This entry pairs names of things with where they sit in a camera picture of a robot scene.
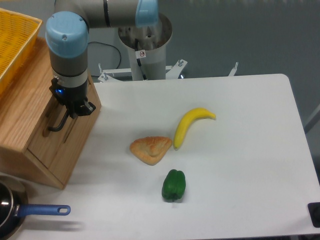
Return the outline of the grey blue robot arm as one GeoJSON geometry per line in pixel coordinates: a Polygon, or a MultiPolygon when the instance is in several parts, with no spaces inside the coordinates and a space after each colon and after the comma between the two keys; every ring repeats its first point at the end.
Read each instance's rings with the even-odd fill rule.
{"type": "Polygon", "coordinates": [[[89,30],[145,27],[158,22],[156,0],[56,0],[47,20],[45,39],[53,80],[49,88],[71,118],[88,116],[95,105],[88,101],[89,30]]]}

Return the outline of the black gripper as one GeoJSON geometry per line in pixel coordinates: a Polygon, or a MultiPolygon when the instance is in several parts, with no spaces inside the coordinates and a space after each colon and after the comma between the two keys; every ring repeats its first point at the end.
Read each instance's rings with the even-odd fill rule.
{"type": "Polygon", "coordinates": [[[66,107],[68,115],[72,119],[89,116],[96,110],[96,106],[87,98],[88,79],[77,87],[65,87],[60,85],[58,79],[54,77],[51,80],[49,90],[59,104],[66,107]]]}

